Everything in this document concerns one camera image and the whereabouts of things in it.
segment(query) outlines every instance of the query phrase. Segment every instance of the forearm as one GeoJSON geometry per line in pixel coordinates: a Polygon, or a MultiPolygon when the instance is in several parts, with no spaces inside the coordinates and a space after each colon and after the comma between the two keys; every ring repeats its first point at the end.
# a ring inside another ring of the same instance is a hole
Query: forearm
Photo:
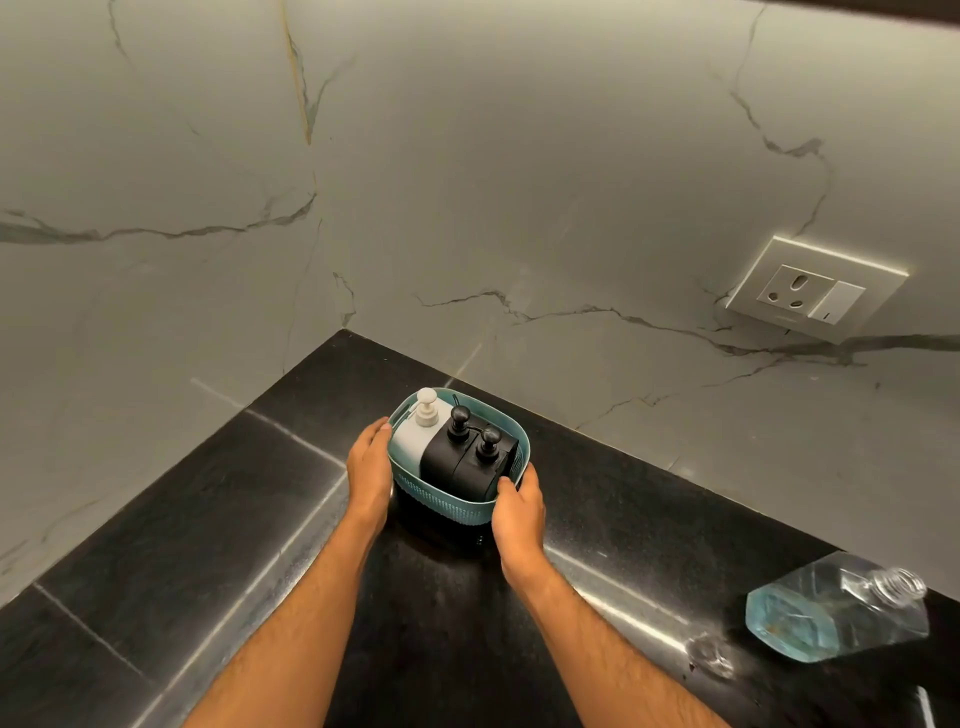
{"type": "Polygon", "coordinates": [[[300,583],[217,678],[186,728],[323,724],[375,534],[375,523],[348,512],[300,583]]]}
{"type": "Polygon", "coordinates": [[[587,728],[726,726],[627,643],[545,557],[517,591],[587,728]]]}

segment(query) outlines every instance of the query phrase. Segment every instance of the empty water bottle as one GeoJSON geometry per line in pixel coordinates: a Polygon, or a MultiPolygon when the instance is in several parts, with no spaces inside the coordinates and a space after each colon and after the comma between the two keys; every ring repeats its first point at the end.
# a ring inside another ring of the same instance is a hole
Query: empty water bottle
{"type": "Polygon", "coordinates": [[[747,627],[805,663],[929,634],[926,585],[906,569],[884,569],[837,551],[747,596],[747,627]]]}

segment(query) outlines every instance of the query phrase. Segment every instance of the hand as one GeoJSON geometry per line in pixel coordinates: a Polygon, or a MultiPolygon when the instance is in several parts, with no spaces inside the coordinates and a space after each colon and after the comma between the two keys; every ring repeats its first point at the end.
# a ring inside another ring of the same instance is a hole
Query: hand
{"type": "Polygon", "coordinates": [[[374,529],[378,534],[387,522],[390,489],[394,485],[394,471],[387,456],[391,427],[381,417],[364,428],[347,456],[347,478],[350,500],[347,516],[374,529]]]}
{"type": "Polygon", "coordinates": [[[549,567],[543,553],[546,508],[534,464],[527,466],[519,490],[510,478],[501,477],[496,491],[493,538],[507,583],[521,591],[542,567],[549,567]]]}

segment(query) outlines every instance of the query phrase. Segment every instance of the countertop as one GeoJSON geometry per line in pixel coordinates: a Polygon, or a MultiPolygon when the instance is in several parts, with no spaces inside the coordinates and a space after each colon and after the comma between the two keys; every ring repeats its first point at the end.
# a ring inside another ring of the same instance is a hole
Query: countertop
{"type": "MultiPolygon", "coordinates": [[[[361,427],[430,385],[523,425],[551,560],[731,725],[960,724],[957,602],[928,596],[927,641],[790,663],[742,626],[744,596],[833,546],[340,331],[0,610],[0,725],[179,724],[338,521],[361,427]]],[[[327,725],[454,724],[579,721],[489,527],[395,489],[327,725]]]]}

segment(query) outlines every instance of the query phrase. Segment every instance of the basket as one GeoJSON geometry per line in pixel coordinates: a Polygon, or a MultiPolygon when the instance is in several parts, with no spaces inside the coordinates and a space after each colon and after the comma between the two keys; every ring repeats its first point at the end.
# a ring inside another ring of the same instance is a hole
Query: basket
{"type": "MultiPolygon", "coordinates": [[[[494,409],[488,404],[484,404],[480,400],[475,400],[469,395],[463,395],[445,387],[434,387],[434,391],[436,391],[437,397],[447,404],[462,404],[467,407],[471,413],[482,417],[484,420],[490,422],[491,425],[499,427],[512,437],[516,437],[516,457],[507,475],[514,483],[519,485],[520,479],[523,477],[523,472],[526,470],[527,463],[530,462],[530,438],[527,437],[527,433],[523,431],[523,427],[518,425],[512,417],[503,414],[503,412],[494,409]]],[[[400,423],[413,414],[416,407],[417,393],[414,392],[404,400],[403,404],[390,416],[390,425],[394,431],[396,431],[400,423]]],[[[397,462],[394,457],[393,447],[394,442],[391,440],[390,445],[387,446],[387,453],[390,455],[390,462],[394,468],[394,480],[409,496],[430,510],[436,511],[442,516],[446,516],[452,521],[462,523],[463,525],[483,525],[484,523],[489,523],[493,518],[493,506],[496,504],[496,499],[487,500],[482,503],[473,503],[469,500],[452,496],[446,491],[442,491],[440,488],[436,488],[420,480],[416,475],[410,473],[397,462]]]]}

